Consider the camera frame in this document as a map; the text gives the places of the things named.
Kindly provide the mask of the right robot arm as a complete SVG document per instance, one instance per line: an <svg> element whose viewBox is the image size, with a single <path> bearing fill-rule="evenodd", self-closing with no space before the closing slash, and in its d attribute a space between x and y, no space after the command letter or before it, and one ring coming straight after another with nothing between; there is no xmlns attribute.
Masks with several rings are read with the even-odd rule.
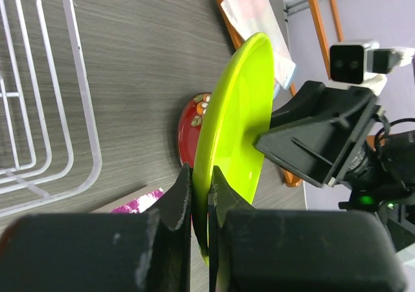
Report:
<svg viewBox="0 0 415 292"><path fill-rule="evenodd" d="M403 250L414 243L414 133L392 125L372 90L308 81L254 147L316 187L349 188L339 208L374 214Z"/></svg>

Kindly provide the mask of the purple treehouse book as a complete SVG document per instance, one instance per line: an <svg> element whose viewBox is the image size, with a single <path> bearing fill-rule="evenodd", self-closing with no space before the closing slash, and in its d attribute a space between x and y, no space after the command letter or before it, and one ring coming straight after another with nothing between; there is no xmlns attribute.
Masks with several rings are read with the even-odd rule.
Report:
<svg viewBox="0 0 415 292"><path fill-rule="evenodd" d="M142 213L163 195L162 188L145 186L93 210L92 213Z"/></svg>

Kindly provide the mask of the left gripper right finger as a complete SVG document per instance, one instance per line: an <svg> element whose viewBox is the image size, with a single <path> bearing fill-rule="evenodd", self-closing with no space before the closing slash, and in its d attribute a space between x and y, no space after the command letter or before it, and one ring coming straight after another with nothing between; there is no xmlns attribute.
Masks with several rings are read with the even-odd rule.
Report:
<svg viewBox="0 0 415 292"><path fill-rule="evenodd" d="M211 291L404 291L381 223L365 212L256 209L214 167L208 195Z"/></svg>

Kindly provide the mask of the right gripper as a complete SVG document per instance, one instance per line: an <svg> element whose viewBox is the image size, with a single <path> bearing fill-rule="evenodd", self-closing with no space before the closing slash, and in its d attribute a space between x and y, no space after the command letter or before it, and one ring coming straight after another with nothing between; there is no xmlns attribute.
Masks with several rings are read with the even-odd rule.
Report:
<svg viewBox="0 0 415 292"><path fill-rule="evenodd" d="M350 168L378 110L369 88L343 90L307 81L272 113L269 130L258 135L254 147L314 186L333 184Z"/></svg>

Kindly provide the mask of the white paper packet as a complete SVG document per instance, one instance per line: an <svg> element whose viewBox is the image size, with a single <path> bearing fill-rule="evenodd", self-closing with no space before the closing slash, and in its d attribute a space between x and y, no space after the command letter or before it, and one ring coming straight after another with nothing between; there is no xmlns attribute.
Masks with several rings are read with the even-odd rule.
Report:
<svg viewBox="0 0 415 292"><path fill-rule="evenodd" d="M288 90L296 70L283 33L285 18L277 20L270 0L223 0L220 3L227 19L246 41L257 32L265 33L271 41L274 55L274 95Z"/></svg>

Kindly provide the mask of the lime green plate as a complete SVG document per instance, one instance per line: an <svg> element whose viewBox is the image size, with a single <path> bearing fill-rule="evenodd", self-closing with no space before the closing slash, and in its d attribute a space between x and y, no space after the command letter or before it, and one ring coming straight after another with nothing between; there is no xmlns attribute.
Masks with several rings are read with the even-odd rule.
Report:
<svg viewBox="0 0 415 292"><path fill-rule="evenodd" d="M236 50L217 82L203 118L193 166L192 219L200 254L209 261L208 192L213 168L252 203L264 155L253 142L269 129L274 96L274 56L258 32Z"/></svg>

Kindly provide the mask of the red floral plate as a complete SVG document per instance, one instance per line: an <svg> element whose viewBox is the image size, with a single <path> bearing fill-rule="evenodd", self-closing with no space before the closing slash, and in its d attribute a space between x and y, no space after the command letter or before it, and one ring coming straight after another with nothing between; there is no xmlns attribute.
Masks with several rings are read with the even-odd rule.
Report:
<svg viewBox="0 0 415 292"><path fill-rule="evenodd" d="M182 165L194 166L200 130L210 99L210 92L198 93L181 113L177 130L177 148Z"/></svg>

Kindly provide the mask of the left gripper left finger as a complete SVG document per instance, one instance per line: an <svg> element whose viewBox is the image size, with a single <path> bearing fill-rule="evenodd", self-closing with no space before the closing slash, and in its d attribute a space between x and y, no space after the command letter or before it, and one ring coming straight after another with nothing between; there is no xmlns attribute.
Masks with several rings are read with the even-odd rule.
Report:
<svg viewBox="0 0 415 292"><path fill-rule="evenodd" d="M1 236L1 290L189 291L191 175L143 213L19 218Z"/></svg>

